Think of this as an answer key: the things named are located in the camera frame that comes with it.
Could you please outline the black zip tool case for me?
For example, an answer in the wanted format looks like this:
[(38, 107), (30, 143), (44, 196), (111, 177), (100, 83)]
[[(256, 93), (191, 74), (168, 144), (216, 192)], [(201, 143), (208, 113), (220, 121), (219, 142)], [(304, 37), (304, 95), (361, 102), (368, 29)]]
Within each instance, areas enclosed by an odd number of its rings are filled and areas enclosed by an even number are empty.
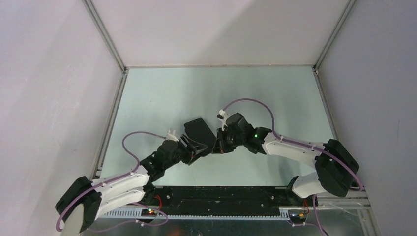
[(207, 148), (201, 152), (201, 156), (209, 155), (214, 147), (216, 136), (203, 118), (197, 118), (184, 124), (186, 135)]

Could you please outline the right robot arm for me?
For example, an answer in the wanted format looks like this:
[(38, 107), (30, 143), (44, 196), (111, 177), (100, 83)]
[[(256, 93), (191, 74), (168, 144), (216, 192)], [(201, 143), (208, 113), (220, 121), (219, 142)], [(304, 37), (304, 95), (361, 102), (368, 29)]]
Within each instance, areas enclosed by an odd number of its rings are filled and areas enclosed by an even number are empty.
[(294, 206), (305, 198), (323, 192), (345, 197), (359, 170), (357, 161), (335, 139), (326, 143), (305, 142), (278, 136), (269, 128), (254, 128), (240, 113), (228, 115), (220, 110), (217, 118), (222, 126), (212, 153), (225, 154), (243, 146), (254, 154), (276, 155), (303, 163), (315, 171), (292, 178), (287, 186), (286, 199)]

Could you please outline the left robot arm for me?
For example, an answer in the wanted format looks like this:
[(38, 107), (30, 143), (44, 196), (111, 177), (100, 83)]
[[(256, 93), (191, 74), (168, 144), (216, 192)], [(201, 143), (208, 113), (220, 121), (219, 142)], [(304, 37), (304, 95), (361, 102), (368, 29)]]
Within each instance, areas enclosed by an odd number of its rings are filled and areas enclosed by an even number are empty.
[(148, 157), (139, 160), (127, 150), (137, 162), (127, 173), (119, 176), (89, 180), (86, 176), (76, 179), (55, 205), (59, 214), (56, 230), (63, 233), (68, 229), (67, 220), (76, 214), (76, 234), (88, 229), (103, 214), (128, 204), (149, 205), (155, 200), (153, 182), (162, 178), (167, 169), (182, 162), (194, 163), (199, 157), (211, 153), (215, 138), (200, 141), (189, 135), (177, 138), (173, 134), (163, 137), (162, 144)]

